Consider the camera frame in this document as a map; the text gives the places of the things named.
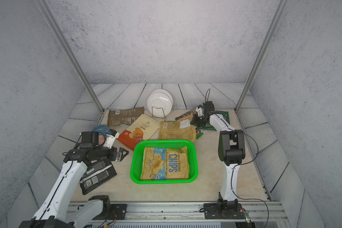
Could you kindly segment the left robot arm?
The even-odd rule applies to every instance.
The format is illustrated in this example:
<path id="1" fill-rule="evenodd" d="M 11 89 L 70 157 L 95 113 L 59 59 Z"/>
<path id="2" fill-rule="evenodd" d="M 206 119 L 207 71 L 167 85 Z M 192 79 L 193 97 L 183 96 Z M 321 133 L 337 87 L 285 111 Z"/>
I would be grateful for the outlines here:
<path id="1" fill-rule="evenodd" d="M 21 228 L 85 228 L 92 220 L 125 219 L 126 204 L 111 204 L 106 195 L 94 196 L 71 215 L 67 210 L 81 177 L 93 161 L 113 159 L 115 147 L 73 149 L 65 156 L 65 163 L 52 190 L 31 220 L 23 221 Z"/>

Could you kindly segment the tan kraft chips bag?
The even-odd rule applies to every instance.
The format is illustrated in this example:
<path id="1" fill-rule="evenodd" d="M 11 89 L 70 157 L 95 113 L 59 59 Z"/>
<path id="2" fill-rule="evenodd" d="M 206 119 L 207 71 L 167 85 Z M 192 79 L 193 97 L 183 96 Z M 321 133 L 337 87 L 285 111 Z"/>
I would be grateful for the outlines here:
<path id="1" fill-rule="evenodd" d="M 158 140 L 196 140 L 196 127 L 191 124 L 192 116 L 175 121 L 163 121 L 159 125 Z"/>

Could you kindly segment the brown chips bag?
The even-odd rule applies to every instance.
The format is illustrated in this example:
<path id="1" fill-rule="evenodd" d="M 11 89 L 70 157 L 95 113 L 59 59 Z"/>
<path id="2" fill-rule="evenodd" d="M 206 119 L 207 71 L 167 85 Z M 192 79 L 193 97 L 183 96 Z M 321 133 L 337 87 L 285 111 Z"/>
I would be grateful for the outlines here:
<path id="1" fill-rule="evenodd" d="M 186 119 L 189 119 L 190 121 L 193 120 L 194 115 L 197 114 L 197 112 L 195 110 L 190 110 L 184 114 L 182 114 L 181 116 L 176 117 L 176 121 L 183 121 Z"/>

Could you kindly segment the green Real chips bag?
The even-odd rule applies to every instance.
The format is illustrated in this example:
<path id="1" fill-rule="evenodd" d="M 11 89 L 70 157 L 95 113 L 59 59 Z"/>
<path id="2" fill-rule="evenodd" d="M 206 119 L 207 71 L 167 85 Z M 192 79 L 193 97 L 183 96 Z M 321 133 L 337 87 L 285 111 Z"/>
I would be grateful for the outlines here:
<path id="1" fill-rule="evenodd" d="M 225 121 L 227 123 L 230 123 L 230 116 L 229 116 L 229 112 L 227 111 L 219 111 L 219 114 L 221 114 L 223 116 L 223 118 L 225 119 Z M 202 124 L 200 127 L 198 127 L 201 130 L 211 130 L 211 131 L 216 131 L 216 129 L 209 123 L 204 123 Z"/>

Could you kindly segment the kettle cooked chips bag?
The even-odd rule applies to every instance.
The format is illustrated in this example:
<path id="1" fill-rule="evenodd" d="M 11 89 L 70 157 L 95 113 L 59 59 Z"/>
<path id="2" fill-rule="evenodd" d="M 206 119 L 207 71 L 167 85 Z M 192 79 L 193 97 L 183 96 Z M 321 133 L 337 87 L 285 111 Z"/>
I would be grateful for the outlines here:
<path id="1" fill-rule="evenodd" d="M 145 147 L 141 180 L 185 180 L 189 178 L 189 175 L 187 147 Z"/>

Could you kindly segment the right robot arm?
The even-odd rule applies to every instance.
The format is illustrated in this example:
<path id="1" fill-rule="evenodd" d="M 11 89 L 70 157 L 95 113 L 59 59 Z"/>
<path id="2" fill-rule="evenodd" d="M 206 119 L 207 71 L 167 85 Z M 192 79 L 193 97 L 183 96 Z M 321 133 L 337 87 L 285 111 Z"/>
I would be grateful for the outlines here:
<path id="1" fill-rule="evenodd" d="M 232 217 L 238 212 L 236 194 L 238 172 L 246 157 L 244 132 L 232 127 L 221 114 L 195 114 L 192 124 L 200 127 L 209 123 L 218 132 L 218 157 L 223 162 L 223 183 L 215 206 L 204 206 L 204 212 L 216 211 L 222 219 Z"/>

